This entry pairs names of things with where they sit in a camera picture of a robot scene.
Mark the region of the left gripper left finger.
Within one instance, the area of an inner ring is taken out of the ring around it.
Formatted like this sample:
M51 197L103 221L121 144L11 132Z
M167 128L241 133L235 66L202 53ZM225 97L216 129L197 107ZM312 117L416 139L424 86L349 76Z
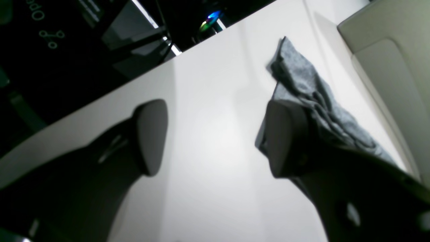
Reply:
M167 130L165 100L139 105L86 147L1 189L1 228L33 242L106 242L132 185L158 173Z

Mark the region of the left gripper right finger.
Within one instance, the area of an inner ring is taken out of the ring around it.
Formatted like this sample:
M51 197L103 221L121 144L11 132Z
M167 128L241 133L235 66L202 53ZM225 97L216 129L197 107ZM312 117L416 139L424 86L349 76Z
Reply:
M310 112L271 100L265 115L270 170L313 203L330 242L428 242L429 190L377 158L323 140Z

